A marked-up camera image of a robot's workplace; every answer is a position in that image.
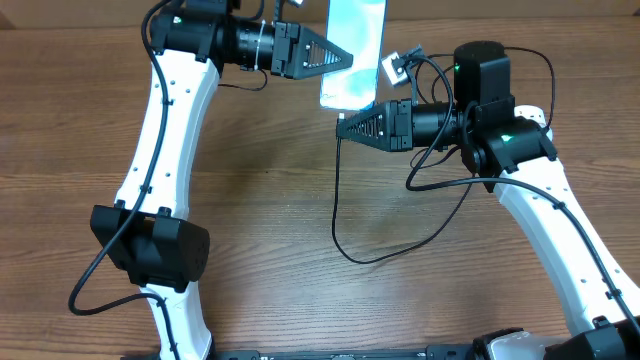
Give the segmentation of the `Galaxy S24 smartphone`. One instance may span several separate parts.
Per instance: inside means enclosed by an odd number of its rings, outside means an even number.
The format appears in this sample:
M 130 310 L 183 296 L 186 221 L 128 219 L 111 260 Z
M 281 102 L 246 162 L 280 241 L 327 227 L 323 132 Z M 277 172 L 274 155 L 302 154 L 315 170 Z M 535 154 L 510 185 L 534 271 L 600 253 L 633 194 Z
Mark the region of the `Galaxy S24 smartphone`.
M 323 75 L 322 107 L 359 111 L 374 104 L 386 10 L 386 0 L 329 1 L 326 37 L 353 61 L 347 69 Z

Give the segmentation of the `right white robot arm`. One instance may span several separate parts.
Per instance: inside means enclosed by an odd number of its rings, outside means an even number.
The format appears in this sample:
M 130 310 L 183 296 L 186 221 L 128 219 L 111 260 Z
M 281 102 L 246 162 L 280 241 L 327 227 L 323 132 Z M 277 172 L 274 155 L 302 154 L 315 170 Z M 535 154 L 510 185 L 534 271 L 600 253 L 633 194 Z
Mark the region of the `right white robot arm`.
M 561 302 L 568 338 L 507 328 L 467 345 L 432 345 L 429 359 L 635 359 L 639 288 L 608 251 L 574 196 L 553 143 L 552 115 L 517 105 L 509 50 L 495 41 L 457 47 L 439 70 L 446 102 L 387 101 L 336 125 L 339 141 L 385 152 L 459 152 L 468 176 L 509 211 Z

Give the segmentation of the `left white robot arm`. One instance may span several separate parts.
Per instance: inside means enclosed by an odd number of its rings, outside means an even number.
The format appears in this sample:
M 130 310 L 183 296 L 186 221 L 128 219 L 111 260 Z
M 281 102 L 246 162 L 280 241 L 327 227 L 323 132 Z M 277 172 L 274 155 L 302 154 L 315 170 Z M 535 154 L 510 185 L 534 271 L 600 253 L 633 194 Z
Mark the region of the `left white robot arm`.
M 151 306 L 162 359 L 210 359 L 198 282 L 210 248 L 189 221 L 189 186 L 200 130 L 223 68 L 236 64 L 288 79 L 352 65 L 352 55 L 313 30 L 275 18 L 239 17 L 236 1 L 163 1 L 143 20 L 151 89 L 134 158 L 115 200 L 90 227 L 101 257 L 124 271 Z

